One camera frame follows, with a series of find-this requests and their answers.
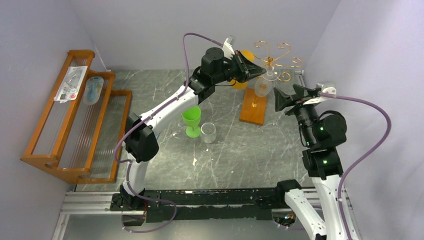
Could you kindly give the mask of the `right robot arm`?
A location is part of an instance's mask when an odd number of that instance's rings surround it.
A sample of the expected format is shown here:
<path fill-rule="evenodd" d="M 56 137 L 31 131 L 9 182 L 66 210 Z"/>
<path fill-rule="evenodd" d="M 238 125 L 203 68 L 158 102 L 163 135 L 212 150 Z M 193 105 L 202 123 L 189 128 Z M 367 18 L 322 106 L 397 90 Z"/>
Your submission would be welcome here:
<path fill-rule="evenodd" d="M 327 100 L 321 94 L 335 95 L 330 84 L 318 84 L 310 89 L 294 84 L 294 94 L 289 95 L 274 87 L 275 111 L 287 109 L 287 116 L 295 116 L 302 145 L 302 161 L 316 189 L 322 213 L 308 202 L 300 184 L 284 180 L 275 188 L 275 202 L 289 207 L 291 213 L 277 222 L 289 228 L 298 220 L 311 240 L 358 240 L 350 214 L 346 194 L 340 186 L 344 170 L 336 147 L 347 140 L 345 118 L 337 111 L 327 110 L 317 114 L 316 105 Z"/>

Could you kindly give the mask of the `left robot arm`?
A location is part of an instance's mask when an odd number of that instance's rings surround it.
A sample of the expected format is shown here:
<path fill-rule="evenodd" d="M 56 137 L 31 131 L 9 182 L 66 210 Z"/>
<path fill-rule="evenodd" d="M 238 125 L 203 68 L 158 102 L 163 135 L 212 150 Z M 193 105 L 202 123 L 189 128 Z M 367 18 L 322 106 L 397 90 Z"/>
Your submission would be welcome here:
<path fill-rule="evenodd" d="M 177 117 L 210 97 L 216 86 L 235 80 L 245 83 L 266 73 L 266 69 L 248 60 L 240 51 L 225 54 L 218 47 L 209 48 L 184 84 L 167 100 L 141 115 L 130 114 L 123 142 L 132 156 L 128 176 L 119 194 L 130 210 L 143 203 L 145 175 L 148 163 L 159 151 L 157 135 Z"/>

